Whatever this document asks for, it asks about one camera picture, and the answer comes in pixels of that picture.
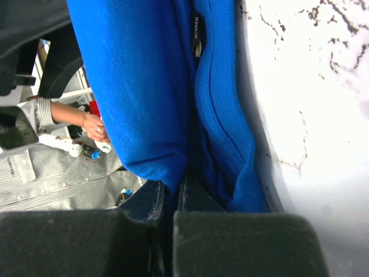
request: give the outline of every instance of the blue knit fabric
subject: blue knit fabric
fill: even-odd
[[[265,211],[253,135],[236,93],[235,1],[68,5],[89,82],[124,166],[164,182],[174,201],[191,162],[227,210]],[[198,68],[190,52],[194,10],[204,17],[207,35]]]

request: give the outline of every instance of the black stain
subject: black stain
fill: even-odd
[[[361,61],[361,58],[363,57],[363,55],[364,55],[364,54],[365,54],[365,52],[367,51],[368,46],[369,46],[369,44],[364,44],[364,45],[362,45],[362,51],[361,51],[360,55],[358,55],[358,56],[356,57],[356,63],[355,63],[355,66],[353,67],[354,69],[356,69],[356,68],[359,66],[360,61]]]
[[[332,0],[326,0],[326,1],[328,5],[330,5],[332,9],[342,17],[343,21],[346,23],[347,30],[354,35],[357,34],[359,29],[357,29],[356,27],[352,25],[352,23],[348,20],[347,16],[336,6],[336,4],[334,4]]]
[[[335,44],[335,43],[336,43],[336,41],[338,41],[338,39],[331,38],[331,39],[328,41],[328,43],[333,43],[333,44]]]
[[[331,22],[337,23],[337,20],[334,18],[334,15],[332,15],[331,19],[327,21],[328,24]]]
[[[290,166],[290,167],[293,167],[295,169],[297,169],[299,171],[299,173],[301,173],[301,168],[302,166],[304,165],[306,159],[307,159],[307,147],[306,147],[306,140],[307,140],[307,136],[308,136],[308,132],[307,132],[307,129],[306,129],[306,120],[305,120],[305,117],[302,113],[302,111],[300,111],[300,115],[301,115],[301,120],[302,120],[302,124],[304,125],[305,127],[305,136],[303,138],[303,142],[304,142],[304,154],[303,156],[301,157],[301,161],[299,163],[290,163],[290,162],[287,162],[285,160],[282,160],[280,158],[278,158],[277,156],[275,157],[272,157],[272,155],[270,153],[266,153],[265,156],[273,159],[273,160],[276,160],[278,161],[280,164],[283,164],[285,166]]]
[[[281,27],[282,32],[286,31],[286,27],[281,23],[281,21],[278,19],[279,27]]]
[[[340,67],[337,62],[333,62],[333,52],[330,53],[330,60],[329,60],[329,67],[330,69],[338,74],[338,71],[336,69],[336,66]]]
[[[319,6],[315,7],[315,8],[312,8],[311,9],[311,12],[308,13],[308,16],[311,20],[314,20],[315,23],[314,23],[314,26],[318,26],[319,24],[319,21],[318,21],[318,14],[319,14],[319,10],[318,10]]]
[[[275,29],[275,27],[274,27],[274,26],[272,26],[272,24],[270,24],[270,23],[266,22],[266,21],[265,21],[265,19],[263,18],[263,15],[262,15],[262,14],[260,14],[260,17],[261,17],[261,20],[262,20],[266,25],[268,25],[269,27],[271,27],[271,29],[272,29],[273,31],[275,31],[276,35],[278,36],[278,32],[277,32],[277,30]]]
[[[14,175],[14,170],[12,168],[12,163],[10,162],[10,158],[6,158],[6,160],[7,160],[7,163],[9,164],[11,175]]]
[[[240,2],[238,3],[238,5],[239,5],[239,7],[240,7],[241,17],[242,17],[242,15],[243,15],[243,14],[245,14],[245,15],[247,16],[247,19],[248,19],[248,20],[251,20],[251,16],[250,16],[250,14],[248,13],[248,11],[246,11],[246,10],[243,8],[242,1],[240,1]]]
[[[366,5],[365,5],[365,3],[364,3],[363,0],[357,0],[357,2],[354,2],[354,4],[357,5],[357,6],[360,6],[362,8],[362,10],[366,10],[367,9],[367,7],[366,7]]]
[[[368,27],[368,25],[359,24],[359,28],[363,28],[363,29],[365,29],[365,30],[368,30],[368,31],[369,31],[369,27]]]

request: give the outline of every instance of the gray striped shirt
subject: gray striped shirt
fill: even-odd
[[[22,107],[32,127],[53,125],[50,101],[35,99]],[[110,208],[123,188],[136,191],[142,181],[122,166],[115,151],[97,162],[45,145],[0,159],[0,212]]]

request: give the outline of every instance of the white marble surface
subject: white marble surface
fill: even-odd
[[[332,276],[367,276],[369,0],[237,0],[238,87],[272,210],[318,233]]]

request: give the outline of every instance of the blue sweater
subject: blue sweater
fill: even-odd
[[[89,82],[124,166],[175,206],[189,163],[228,211],[263,212],[254,140],[235,83],[235,1],[69,0]],[[197,65],[190,14],[205,19]]]

